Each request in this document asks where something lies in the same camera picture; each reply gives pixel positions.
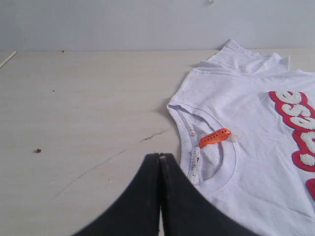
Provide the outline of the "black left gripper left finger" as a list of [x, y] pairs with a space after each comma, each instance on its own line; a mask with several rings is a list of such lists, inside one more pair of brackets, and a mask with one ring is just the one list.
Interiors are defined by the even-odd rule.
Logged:
[[159, 154], [147, 154], [120, 197], [76, 236], [159, 235]]

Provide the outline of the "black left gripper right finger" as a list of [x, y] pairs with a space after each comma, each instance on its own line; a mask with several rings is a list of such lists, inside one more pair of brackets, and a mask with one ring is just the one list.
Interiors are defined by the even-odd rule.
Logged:
[[159, 155], [159, 202], [166, 236], [255, 236], [209, 203], [174, 156]]

